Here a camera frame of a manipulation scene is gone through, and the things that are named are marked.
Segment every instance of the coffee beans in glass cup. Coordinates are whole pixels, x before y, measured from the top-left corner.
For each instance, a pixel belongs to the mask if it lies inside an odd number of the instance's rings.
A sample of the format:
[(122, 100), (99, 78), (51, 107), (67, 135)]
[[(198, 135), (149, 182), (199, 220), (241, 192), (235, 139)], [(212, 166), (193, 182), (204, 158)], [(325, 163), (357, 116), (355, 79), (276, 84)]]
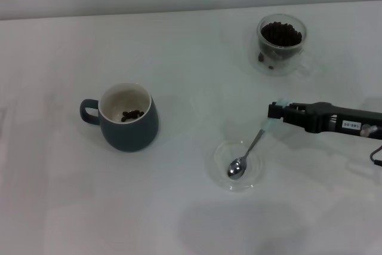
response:
[(272, 14), (261, 19), (257, 26), (260, 54), (258, 60), (284, 61), (301, 52), (307, 30), (299, 19), (286, 14)]

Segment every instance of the dark gray mug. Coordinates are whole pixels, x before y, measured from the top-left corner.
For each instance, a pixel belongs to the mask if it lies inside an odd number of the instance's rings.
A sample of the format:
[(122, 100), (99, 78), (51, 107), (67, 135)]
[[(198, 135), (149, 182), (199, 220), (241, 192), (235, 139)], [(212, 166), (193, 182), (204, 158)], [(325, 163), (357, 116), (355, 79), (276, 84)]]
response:
[[(86, 108), (97, 109), (98, 116), (88, 114)], [(144, 114), (122, 122), (122, 113), (131, 110)], [(124, 152), (145, 148), (158, 132), (159, 119), (154, 101), (149, 92), (138, 84), (117, 84), (108, 89), (100, 101), (83, 100), (79, 113), (85, 122), (100, 125), (107, 142)]]

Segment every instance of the clear glass dish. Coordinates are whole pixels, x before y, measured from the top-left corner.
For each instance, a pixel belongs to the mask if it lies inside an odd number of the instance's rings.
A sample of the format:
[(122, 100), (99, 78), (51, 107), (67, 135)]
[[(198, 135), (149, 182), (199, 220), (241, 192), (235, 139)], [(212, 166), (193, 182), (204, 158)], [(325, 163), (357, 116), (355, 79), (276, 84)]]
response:
[(261, 177), (264, 165), (262, 160), (255, 154), (249, 153), (247, 157), (247, 169), (240, 179), (232, 180), (227, 175), (230, 163), (237, 157), (243, 156), (249, 147), (249, 143), (243, 141), (224, 141), (206, 159), (207, 172), (211, 179), (228, 191), (240, 192), (252, 188)]

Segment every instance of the spoon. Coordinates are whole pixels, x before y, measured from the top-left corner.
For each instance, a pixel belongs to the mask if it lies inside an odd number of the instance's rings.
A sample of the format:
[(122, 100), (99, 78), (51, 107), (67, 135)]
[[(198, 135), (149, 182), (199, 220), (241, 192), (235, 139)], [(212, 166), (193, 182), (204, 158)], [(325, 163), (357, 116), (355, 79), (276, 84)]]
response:
[[(284, 99), (284, 98), (279, 99), (278, 102), (276, 103), (276, 105), (282, 106), (282, 107), (285, 107), (287, 104), (288, 104), (288, 100)], [(234, 159), (230, 163), (228, 170), (227, 170), (227, 175), (230, 179), (236, 180), (236, 179), (239, 179), (240, 177), (242, 177), (245, 170), (247, 169), (247, 157), (248, 157), (249, 153), (251, 152), (253, 147), (257, 144), (257, 142), (261, 139), (263, 134), (266, 131), (269, 131), (271, 129), (271, 127), (275, 124), (276, 121), (277, 121), (277, 119), (268, 118), (268, 120), (266, 121), (264, 126), (257, 133), (257, 136), (255, 137), (255, 139), (251, 143), (251, 146), (249, 147), (249, 149), (247, 150), (245, 155), (240, 157), (240, 158)]]
[(264, 133), (265, 131), (261, 129), (257, 133), (257, 136), (251, 143), (251, 146), (249, 147), (245, 155), (240, 158), (236, 158), (234, 161), (231, 162), (227, 171), (227, 175), (230, 179), (236, 180), (242, 177), (244, 171), (247, 169), (247, 156), (249, 155), (253, 147), (256, 145), (256, 143), (261, 139)]

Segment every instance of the white table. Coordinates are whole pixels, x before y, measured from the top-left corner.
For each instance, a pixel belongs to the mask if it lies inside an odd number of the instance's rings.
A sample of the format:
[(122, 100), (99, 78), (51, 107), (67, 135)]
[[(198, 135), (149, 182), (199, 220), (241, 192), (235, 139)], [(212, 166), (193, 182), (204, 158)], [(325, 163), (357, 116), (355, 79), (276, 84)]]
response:
[[(309, 73), (251, 65), (260, 19), (308, 27)], [(254, 188), (232, 193), (204, 159), (251, 140), (279, 96), (382, 112), (382, 2), (0, 22), (0, 253), (355, 255), (382, 252), (381, 142), (280, 123)], [(139, 82), (161, 130), (110, 147), (83, 99)]]

